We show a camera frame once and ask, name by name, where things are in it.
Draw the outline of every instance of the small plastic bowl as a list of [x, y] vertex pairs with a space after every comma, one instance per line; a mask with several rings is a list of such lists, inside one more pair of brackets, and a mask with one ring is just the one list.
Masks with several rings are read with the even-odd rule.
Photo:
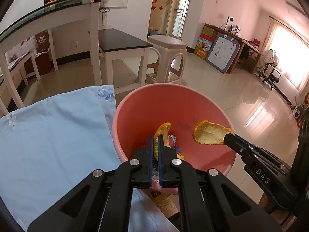
[[[231, 170], [236, 153], [226, 145], [201, 145], [192, 137], [197, 123], [209, 120], [234, 130], [225, 113], [211, 99], [177, 84], [151, 84], [129, 93], [119, 104], [112, 126], [116, 152], [122, 162], [132, 159], [136, 149], [147, 144], [158, 127], [170, 122], [169, 134], [177, 137], [176, 145], [194, 168], [216, 168], [225, 176]], [[178, 194], [176, 188], [152, 188]]]

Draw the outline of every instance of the sheer curtain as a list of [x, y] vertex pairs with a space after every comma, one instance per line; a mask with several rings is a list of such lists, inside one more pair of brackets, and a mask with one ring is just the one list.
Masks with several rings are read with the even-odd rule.
[[271, 19], [262, 51], [276, 51], [276, 67], [302, 93], [309, 82], [309, 45], [295, 32]]

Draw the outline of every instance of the wall outlet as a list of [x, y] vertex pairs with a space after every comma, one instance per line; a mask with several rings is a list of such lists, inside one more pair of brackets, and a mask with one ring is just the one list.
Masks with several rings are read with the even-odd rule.
[[76, 48], [78, 47], [78, 42], [77, 42], [77, 40], [71, 41], [70, 46], [71, 46], [72, 49], [76, 49]]

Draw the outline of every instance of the curtain rod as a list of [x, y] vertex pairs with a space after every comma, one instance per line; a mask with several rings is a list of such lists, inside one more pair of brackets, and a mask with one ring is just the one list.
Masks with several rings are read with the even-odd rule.
[[277, 21], [277, 22], [279, 22], [279, 23], [281, 23], [283, 26], [285, 26], [285, 27], [287, 27], [288, 29], [290, 29], [291, 31], [293, 31], [296, 35], [298, 35], [299, 36], [299, 38], [301, 38], [307, 45], [309, 45], [309, 43], [308, 43], [308, 41], [307, 40], [305, 40], [304, 38], [302, 38], [294, 29], [291, 29], [289, 26], [287, 26], [286, 24], [284, 24], [284, 23], [282, 23], [282, 22], [280, 22], [279, 20], [277, 20], [276, 18], [273, 18], [273, 17], [271, 17], [271, 16], [269, 16], [271, 19], [274, 19], [275, 21]]

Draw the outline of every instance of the beige stool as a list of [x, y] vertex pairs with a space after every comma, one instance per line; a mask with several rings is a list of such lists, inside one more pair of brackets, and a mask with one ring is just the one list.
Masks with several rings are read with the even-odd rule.
[[[149, 36], [148, 42], [153, 45], [153, 50], [158, 55], [156, 63], [148, 64], [147, 68], [154, 68], [153, 74], [147, 74], [146, 83], [174, 83], [180, 84], [183, 74], [184, 64], [187, 58], [187, 45], [185, 42], [170, 36]], [[173, 60], [181, 56], [179, 70], [171, 67]], [[177, 75], [177, 79], [168, 81], [169, 72]]]

